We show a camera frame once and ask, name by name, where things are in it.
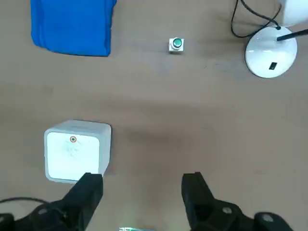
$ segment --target black robotic claw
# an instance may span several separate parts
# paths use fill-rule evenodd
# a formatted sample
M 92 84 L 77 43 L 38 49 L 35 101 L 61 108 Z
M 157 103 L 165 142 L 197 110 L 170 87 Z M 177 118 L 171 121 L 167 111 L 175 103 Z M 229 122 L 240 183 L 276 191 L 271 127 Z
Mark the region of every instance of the black robotic claw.
M 60 201 L 42 204 L 19 220 L 0 214 L 0 231 L 84 231 L 102 196 L 102 175 L 85 173 Z
M 60 201 L 42 204 L 19 220 L 0 214 L 0 231 L 84 231 L 102 196 L 102 176 L 86 173 Z M 292 231 L 276 214 L 251 219 L 238 206 L 216 200 L 200 172 L 184 174 L 182 197 L 192 231 Z
M 252 219 L 237 205 L 215 199 L 200 172 L 183 175 L 182 198 L 192 231 L 292 231 L 276 214 L 261 212 Z

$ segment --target blue cloth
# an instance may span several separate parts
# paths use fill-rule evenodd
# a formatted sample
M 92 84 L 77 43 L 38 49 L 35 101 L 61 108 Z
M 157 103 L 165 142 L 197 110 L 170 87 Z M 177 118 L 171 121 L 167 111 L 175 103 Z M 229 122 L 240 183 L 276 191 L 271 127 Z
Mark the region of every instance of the blue cloth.
M 116 0 L 31 0 L 31 37 L 50 51 L 108 56 Z

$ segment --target black cable on table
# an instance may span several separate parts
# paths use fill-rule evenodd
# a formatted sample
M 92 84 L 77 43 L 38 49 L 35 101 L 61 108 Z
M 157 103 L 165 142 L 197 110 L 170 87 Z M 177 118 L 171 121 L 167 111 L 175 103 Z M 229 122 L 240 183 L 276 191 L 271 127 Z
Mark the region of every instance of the black cable on table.
M 274 23 L 277 27 L 278 30 L 281 29 L 281 27 L 279 26 L 279 24 L 275 21 L 275 18 L 277 17 L 277 15 L 279 14 L 281 8 L 282 8 L 282 5 L 280 4 L 280 7 L 277 11 L 277 13 L 274 15 L 273 18 L 269 18 L 269 17 L 266 17 L 264 15 L 261 15 L 255 11 L 253 11 L 245 2 L 244 0 L 241 0 L 241 3 L 243 4 L 243 6 L 252 14 L 260 17 L 260 18 L 263 18 L 263 19 L 266 19 L 268 20 L 268 22 L 263 25 L 260 29 L 258 29 L 257 31 L 253 32 L 253 33 L 250 33 L 248 35 L 238 35 L 234 32 L 234 28 L 233 28 L 233 21 L 234 21 L 234 16 L 235 16 L 235 13 L 236 13 L 236 10 L 237 10 L 237 7 L 238 7 L 238 4 L 239 4 L 239 0 L 236 0 L 236 4 L 235 4 L 235 7 L 234 7 L 234 11 L 233 11 L 233 14 L 232 14 L 232 18 L 231 18 L 231 32 L 234 36 L 236 36 L 237 38 L 247 38 L 247 37 L 251 37 L 253 36 L 254 34 L 256 34 L 257 32 L 259 32 L 260 30 L 264 29 L 265 27 L 267 27 L 270 23 Z
M 65 217 L 65 212 L 63 212 L 60 209 L 58 209 L 57 207 L 55 207 L 52 203 L 45 201 L 45 200 L 42 200 L 42 199 L 35 198 L 35 197 L 11 197 L 11 198 L 0 200 L 0 204 L 6 203 L 6 202 L 12 202 L 12 201 L 34 201 L 34 202 L 38 202 L 38 203 L 47 205 L 48 207 L 50 207 L 50 209 L 56 210 L 63 217 Z
M 291 34 L 288 34 L 288 35 L 283 35 L 283 36 L 280 36 L 277 38 L 277 41 L 284 41 L 284 40 L 287 40 L 287 39 L 293 39 L 293 38 L 296 38 L 296 37 L 299 37 L 299 36 L 304 36 L 304 35 L 308 35 L 308 29 L 306 30 L 301 30 L 301 31 L 298 31 L 298 32 L 294 32 L 294 33 L 291 33 Z

